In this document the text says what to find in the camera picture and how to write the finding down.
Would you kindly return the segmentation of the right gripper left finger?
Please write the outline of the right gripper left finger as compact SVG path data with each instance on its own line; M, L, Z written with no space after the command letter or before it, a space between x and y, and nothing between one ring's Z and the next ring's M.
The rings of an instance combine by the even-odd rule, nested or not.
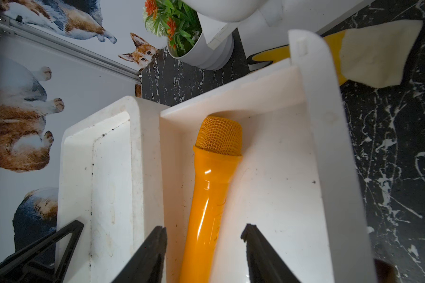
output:
M112 283L161 283L168 236L156 226Z

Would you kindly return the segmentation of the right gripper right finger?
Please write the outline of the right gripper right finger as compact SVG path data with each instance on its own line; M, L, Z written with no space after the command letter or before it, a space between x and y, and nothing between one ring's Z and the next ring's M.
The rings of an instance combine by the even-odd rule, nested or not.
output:
M241 239L251 283L300 283L256 225L247 224Z

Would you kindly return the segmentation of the white tiered display stand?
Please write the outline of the white tiered display stand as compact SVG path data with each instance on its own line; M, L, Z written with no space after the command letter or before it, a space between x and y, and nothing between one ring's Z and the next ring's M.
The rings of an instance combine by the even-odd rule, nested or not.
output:
M289 44L288 31L307 30L319 35L350 17L371 1L268 1L241 22L220 22L199 15L207 45L218 47L238 30L247 57Z

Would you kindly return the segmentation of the gold toy microphone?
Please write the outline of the gold toy microphone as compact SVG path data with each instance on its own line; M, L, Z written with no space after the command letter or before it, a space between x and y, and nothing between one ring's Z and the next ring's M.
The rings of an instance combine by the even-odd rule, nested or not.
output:
M380 259L375 259L374 264L378 283L397 283L395 268L391 264Z

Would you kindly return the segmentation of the white pot orange flowers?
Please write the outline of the white pot orange flowers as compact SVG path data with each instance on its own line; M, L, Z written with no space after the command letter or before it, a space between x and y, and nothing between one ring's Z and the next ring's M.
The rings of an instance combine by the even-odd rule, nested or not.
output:
M197 12L184 1L145 1L143 18L147 31L166 38L167 50L174 59L217 71L231 58L233 36L229 35L218 47L210 48Z

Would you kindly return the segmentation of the orange toy microphone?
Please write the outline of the orange toy microphone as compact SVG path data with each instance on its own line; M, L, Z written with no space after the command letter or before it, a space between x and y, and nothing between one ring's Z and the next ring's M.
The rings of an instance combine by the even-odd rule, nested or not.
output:
M242 161L240 123L208 116L197 136L195 181L180 282L207 283L220 232L228 190Z

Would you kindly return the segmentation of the yellow work glove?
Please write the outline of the yellow work glove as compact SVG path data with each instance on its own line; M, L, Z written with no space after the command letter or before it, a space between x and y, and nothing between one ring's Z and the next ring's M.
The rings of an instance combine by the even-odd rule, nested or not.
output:
M420 20L400 20L347 29L325 38L301 29L288 31L289 44L251 57L265 66L236 83L236 90L261 90L272 98L338 99L351 80L372 88L398 86L406 61L423 28Z

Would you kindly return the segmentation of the white plastic drawer cabinet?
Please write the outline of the white plastic drawer cabinet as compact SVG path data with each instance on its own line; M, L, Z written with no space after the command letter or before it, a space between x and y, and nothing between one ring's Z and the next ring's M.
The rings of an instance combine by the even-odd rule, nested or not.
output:
M84 225L65 282L111 282L164 224L163 110L126 96L64 132L57 226Z

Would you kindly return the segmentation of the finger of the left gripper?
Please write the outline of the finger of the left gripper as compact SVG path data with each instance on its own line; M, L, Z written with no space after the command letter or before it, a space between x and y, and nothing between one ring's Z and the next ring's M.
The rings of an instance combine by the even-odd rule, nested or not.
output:
M0 283L62 283L67 274L84 224L74 220L25 248L10 255L0 263ZM57 268L50 268L36 261L49 248L70 236Z

